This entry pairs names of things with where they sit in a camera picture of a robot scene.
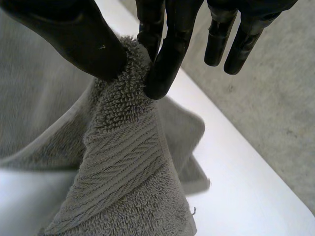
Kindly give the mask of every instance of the white surface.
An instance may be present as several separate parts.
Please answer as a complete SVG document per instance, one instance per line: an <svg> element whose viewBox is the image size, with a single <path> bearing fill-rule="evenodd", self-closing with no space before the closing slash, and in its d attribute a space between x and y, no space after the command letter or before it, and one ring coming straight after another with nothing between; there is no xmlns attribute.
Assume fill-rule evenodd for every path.
<svg viewBox="0 0 315 236"><path fill-rule="evenodd" d="M117 1L98 0L107 23L136 35L138 22ZM190 196L197 236L314 236L315 218L233 125L180 70L169 92L200 115L205 134L194 152L211 179L209 191ZM74 172L0 171L0 236L31 236L65 196Z"/></svg>

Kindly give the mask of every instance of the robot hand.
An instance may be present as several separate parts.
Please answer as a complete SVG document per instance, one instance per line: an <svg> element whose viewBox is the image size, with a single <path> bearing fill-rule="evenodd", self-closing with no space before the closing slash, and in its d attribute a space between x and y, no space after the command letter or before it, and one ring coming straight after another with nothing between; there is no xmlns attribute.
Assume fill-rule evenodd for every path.
<svg viewBox="0 0 315 236"><path fill-rule="evenodd" d="M263 29L296 1L207 0L213 19L205 62L211 66L219 64L239 10L242 22L224 65L227 73L238 73ZM160 99L171 87L202 3L203 0L136 0L140 20L138 40L154 62L144 88L149 98ZM66 60L91 75L111 81L126 64L126 52L94 0L0 0L0 7L45 38ZM164 9L168 31L158 54Z"/></svg>
<svg viewBox="0 0 315 236"><path fill-rule="evenodd" d="M241 24L224 65L226 73L237 74L263 29L297 0L207 0L212 22L205 63L217 66L238 10ZM171 87L189 46L197 13L203 0L136 0L140 32L138 40L154 62L146 79L145 93L152 99L164 97ZM167 14L167 36L158 53Z"/></svg>
<svg viewBox="0 0 315 236"><path fill-rule="evenodd" d="M0 0L0 7L99 79L111 81L126 64L126 52L94 0Z"/></svg>

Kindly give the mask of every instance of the concrete floor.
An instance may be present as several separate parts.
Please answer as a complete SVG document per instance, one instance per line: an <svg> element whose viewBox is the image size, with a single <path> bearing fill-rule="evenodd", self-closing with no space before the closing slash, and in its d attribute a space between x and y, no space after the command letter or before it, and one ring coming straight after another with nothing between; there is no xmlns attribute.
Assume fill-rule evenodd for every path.
<svg viewBox="0 0 315 236"><path fill-rule="evenodd" d="M136 15L134 0L121 2ZM268 28L241 72L203 62L211 17L195 23L183 69L315 214L315 1L299 0ZM234 24L227 49L239 25Z"/></svg>

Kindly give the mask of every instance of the terry cloth towel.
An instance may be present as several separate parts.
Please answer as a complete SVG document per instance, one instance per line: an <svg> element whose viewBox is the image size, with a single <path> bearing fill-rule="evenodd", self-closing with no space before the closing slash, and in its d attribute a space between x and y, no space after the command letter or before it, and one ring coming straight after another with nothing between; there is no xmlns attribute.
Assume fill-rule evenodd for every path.
<svg viewBox="0 0 315 236"><path fill-rule="evenodd" d="M193 235L157 106L142 92L150 59L123 38L128 62L112 84L95 80L86 152L43 235Z"/></svg>
<svg viewBox="0 0 315 236"><path fill-rule="evenodd" d="M77 169L85 152L82 140L92 119L95 103L89 98L96 82L69 109L91 77L1 12L0 24L0 166L23 170ZM184 190L188 187L187 193L191 192L191 181L198 183L198 177L203 181L200 186L207 188L209 181L200 175L202 172L188 178L185 171L198 170L195 160L189 158L204 131L203 122L166 98L158 103L158 110ZM172 118L177 122L168 125Z"/></svg>

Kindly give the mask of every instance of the gray carpet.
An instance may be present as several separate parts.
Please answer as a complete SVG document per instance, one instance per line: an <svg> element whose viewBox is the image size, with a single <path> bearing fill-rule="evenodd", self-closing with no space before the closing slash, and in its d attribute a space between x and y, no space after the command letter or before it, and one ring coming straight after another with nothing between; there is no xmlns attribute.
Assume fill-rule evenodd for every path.
<svg viewBox="0 0 315 236"><path fill-rule="evenodd" d="M135 15L134 0L121 2ZM315 1L299 0L262 34L236 76L203 62L206 2L183 69L315 214ZM237 18L227 49L239 25Z"/></svg>

